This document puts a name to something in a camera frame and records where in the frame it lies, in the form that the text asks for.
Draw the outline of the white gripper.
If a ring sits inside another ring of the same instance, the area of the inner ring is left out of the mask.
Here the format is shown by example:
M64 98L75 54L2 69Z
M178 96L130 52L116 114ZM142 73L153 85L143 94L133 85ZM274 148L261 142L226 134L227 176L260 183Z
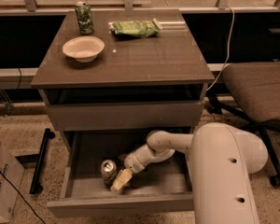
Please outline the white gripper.
M124 163L124 167L127 169L119 171L110 190L112 192L121 192L125 185L132 179L133 174L142 172L149 164L158 158L158 155L159 153L147 144L140 146L128 155L119 155L119 162Z

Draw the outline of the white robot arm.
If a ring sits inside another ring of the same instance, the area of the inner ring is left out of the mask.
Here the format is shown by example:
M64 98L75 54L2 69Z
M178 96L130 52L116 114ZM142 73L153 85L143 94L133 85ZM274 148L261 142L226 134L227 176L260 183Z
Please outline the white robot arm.
M153 131L124 160L111 186L120 191L151 163L182 152L189 161L196 224L259 224L249 176L260 171L268 151L256 135L224 123L207 123L193 134Z

